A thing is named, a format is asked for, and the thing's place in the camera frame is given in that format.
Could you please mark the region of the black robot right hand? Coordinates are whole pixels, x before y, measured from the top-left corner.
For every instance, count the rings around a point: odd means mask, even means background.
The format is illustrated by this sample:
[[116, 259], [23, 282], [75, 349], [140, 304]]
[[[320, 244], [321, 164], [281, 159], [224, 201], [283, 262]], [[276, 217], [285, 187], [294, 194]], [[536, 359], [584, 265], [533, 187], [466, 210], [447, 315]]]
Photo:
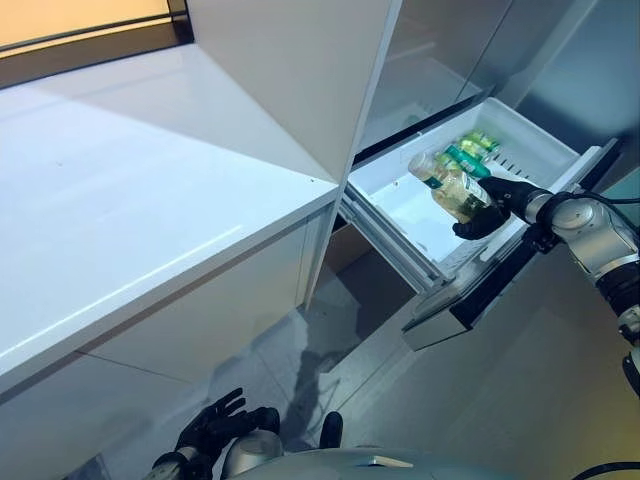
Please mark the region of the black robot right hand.
[[489, 194], [492, 203], [474, 214], [467, 223], [455, 223], [456, 236], [465, 240], [479, 240], [501, 228], [516, 214], [523, 219], [531, 196], [539, 188], [524, 181], [488, 177], [479, 180], [479, 185]]

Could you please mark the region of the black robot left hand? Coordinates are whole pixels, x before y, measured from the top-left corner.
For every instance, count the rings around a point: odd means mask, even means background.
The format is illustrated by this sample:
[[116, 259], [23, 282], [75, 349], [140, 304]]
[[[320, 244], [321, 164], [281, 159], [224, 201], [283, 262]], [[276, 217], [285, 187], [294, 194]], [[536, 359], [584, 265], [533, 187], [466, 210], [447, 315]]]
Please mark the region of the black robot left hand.
[[180, 433], [175, 450], [191, 448], [211, 460], [234, 439], [255, 430], [280, 432], [280, 415], [276, 408], [245, 409], [242, 388], [236, 388], [204, 408]]

